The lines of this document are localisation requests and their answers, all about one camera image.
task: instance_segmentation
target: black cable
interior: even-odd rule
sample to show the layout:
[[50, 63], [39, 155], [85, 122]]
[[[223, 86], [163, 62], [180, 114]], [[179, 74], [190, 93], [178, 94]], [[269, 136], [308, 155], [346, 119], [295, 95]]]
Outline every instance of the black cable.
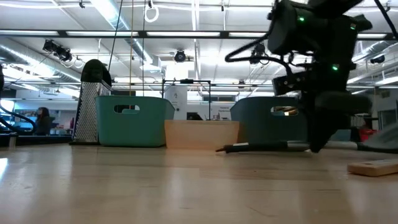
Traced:
[[287, 75], [287, 76], [293, 75], [292, 69], [291, 69], [291, 67], [289, 66], [289, 64], [286, 63], [286, 62], [284, 62], [284, 61], [281, 60], [281, 59], [278, 59], [278, 58], [266, 57], [266, 56], [261, 56], [261, 57], [260, 57], [260, 56], [254, 56], [254, 57], [232, 58], [232, 57], [234, 57], [235, 55], [240, 54], [240, 53], [244, 52], [245, 50], [247, 50], [247, 49], [249, 49], [249, 48], [251, 48], [251, 47], [256, 46], [257, 44], [260, 44], [262, 41], [267, 40], [268, 37], [269, 37], [269, 34], [270, 34], [270, 33], [272, 32], [272, 30], [273, 30], [273, 27], [274, 27], [274, 22], [271, 21], [271, 24], [270, 24], [270, 26], [269, 26], [269, 31], [268, 31], [265, 35], [263, 35], [262, 37], [258, 38], [257, 40], [255, 40], [255, 41], [253, 41], [253, 42], [251, 42], [251, 43], [248, 43], [248, 44], [246, 44], [246, 45], [244, 45], [244, 46], [242, 46], [242, 47], [240, 47], [240, 48], [238, 48], [238, 49], [232, 51], [232, 52], [229, 53], [227, 56], [225, 56], [225, 61], [226, 61], [226, 62], [243, 62], [243, 61], [248, 61], [248, 60], [268, 60], [268, 61], [271, 61], [271, 62], [277, 62], [277, 63], [281, 64], [283, 67], [285, 67], [285, 69], [286, 69], [286, 75]]
[[111, 51], [111, 59], [109, 60], [108, 72], [111, 72], [111, 62], [112, 62], [112, 56], [113, 56], [113, 50], [114, 50], [114, 43], [115, 43], [115, 41], [116, 41], [116, 35], [118, 34], [119, 21], [120, 21], [120, 16], [121, 16], [121, 13], [122, 13], [122, 6], [123, 6], [123, 0], [120, 2], [120, 9], [119, 9], [119, 16], [118, 16], [118, 24], [116, 24], [116, 30], [115, 30], [115, 32], [114, 32], [113, 45], [112, 45], [112, 51]]
[[[3, 89], [3, 86], [4, 86], [4, 74], [2, 72], [2, 66], [0, 65], [0, 90]], [[0, 109], [3, 110], [7, 114], [10, 114], [10, 115], [13, 115], [13, 116], [16, 116], [18, 118], [26, 120], [27, 122], [29, 122], [33, 126], [33, 129], [30, 130], [30, 131], [23, 131], [23, 130], [20, 130], [20, 129], [17, 129], [17, 128], [13, 127], [9, 123], [7, 123], [7, 121], [5, 121], [2, 117], [0, 117], [0, 123], [5, 125], [5, 127], [9, 128], [11, 131], [14, 131], [14, 132], [16, 132], [18, 134], [33, 134], [33, 133], [36, 132], [36, 124], [31, 119], [26, 118], [26, 117], [24, 117], [22, 115], [19, 115], [17, 113], [13, 113], [11, 111], [6, 110], [4, 107], [1, 106], [1, 103], [0, 103]]]
[[[143, 24], [142, 24], [142, 30], [145, 31], [145, 15], [146, 15], [146, 7], [147, 7], [147, 0], [144, 0], [144, 19], [143, 19]], [[145, 38], [142, 38], [142, 53], [141, 53], [141, 58], [142, 58], [142, 96], [145, 96], [145, 88], [144, 88], [144, 44], [145, 44]]]
[[3, 90], [3, 89], [6, 89], [6, 88], [8, 88], [8, 87], [10, 87], [12, 84], [15, 84], [15, 83], [18, 82], [21, 78], [22, 78], [22, 77], [19, 77], [17, 80], [12, 81], [10, 84], [8, 84], [8, 86], [4, 86], [4, 87], [2, 88], [2, 90]]
[[384, 9], [383, 5], [380, 3], [379, 0], [374, 0], [374, 2], [376, 3], [377, 7], [380, 9], [381, 14], [384, 16], [388, 26], [391, 28], [392, 34], [394, 34], [394, 37], [398, 40], [398, 32], [396, 30], [396, 27], [392, 23], [392, 21], [391, 21], [390, 17], [388, 16], [386, 10]]

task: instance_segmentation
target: wooden box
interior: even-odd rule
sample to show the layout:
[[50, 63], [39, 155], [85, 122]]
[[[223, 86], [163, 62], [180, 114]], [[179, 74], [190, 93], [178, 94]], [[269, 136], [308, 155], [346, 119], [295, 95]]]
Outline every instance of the wooden box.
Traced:
[[347, 171], [352, 174], [379, 177], [398, 173], [398, 160], [385, 159], [380, 161], [358, 162], [348, 164]]
[[166, 145], [169, 149], [221, 149], [238, 142], [237, 121], [166, 120]]

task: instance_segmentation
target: person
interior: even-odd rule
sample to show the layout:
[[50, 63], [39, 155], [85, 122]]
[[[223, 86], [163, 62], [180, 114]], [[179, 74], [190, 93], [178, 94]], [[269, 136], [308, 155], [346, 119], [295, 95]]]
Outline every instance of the person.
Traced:
[[45, 136], [50, 134], [52, 121], [54, 118], [50, 117], [49, 109], [41, 107], [37, 110], [36, 119], [36, 135]]

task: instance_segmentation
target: storage bin handle cutout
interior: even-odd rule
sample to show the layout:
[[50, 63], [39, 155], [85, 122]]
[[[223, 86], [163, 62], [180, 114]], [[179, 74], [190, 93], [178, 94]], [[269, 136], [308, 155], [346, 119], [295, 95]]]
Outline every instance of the storage bin handle cutout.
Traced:
[[113, 110], [115, 113], [122, 114], [138, 114], [140, 112], [140, 108], [137, 105], [116, 105]]
[[274, 116], [297, 116], [298, 109], [294, 106], [274, 106], [271, 108], [271, 114]]

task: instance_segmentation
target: teal storage bin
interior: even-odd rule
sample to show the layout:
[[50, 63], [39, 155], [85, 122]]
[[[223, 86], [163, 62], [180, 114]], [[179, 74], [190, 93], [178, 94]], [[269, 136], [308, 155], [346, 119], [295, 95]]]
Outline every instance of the teal storage bin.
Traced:
[[243, 98], [231, 108], [233, 121], [239, 121], [241, 141], [251, 144], [267, 144], [276, 141], [306, 141], [307, 120], [303, 113], [284, 116], [273, 112], [275, 106], [293, 106], [299, 104], [292, 97], [249, 97]]
[[[174, 118], [169, 100], [148, 96], [97, 96], [99, 143], [104, 146], [160, 147], [166, 143], [164, 121]], [[115, 106], [139, 110], [115, 111]]]

